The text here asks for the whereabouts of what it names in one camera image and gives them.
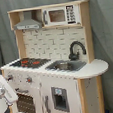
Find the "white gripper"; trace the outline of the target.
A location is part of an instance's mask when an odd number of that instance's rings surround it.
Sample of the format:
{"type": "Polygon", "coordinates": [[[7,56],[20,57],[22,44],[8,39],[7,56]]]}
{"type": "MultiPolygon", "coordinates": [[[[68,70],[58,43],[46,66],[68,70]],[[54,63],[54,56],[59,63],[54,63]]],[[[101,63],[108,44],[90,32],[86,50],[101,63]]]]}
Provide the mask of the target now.
{"type": "Polygon", "coordinates": [[[8,104],[12,104],[18,99],[18,95],[15,93],[15,91],[13,91],[12,87],[9,86],[5,78],[1,75],[0,75],[0,90],[8,104]]]}

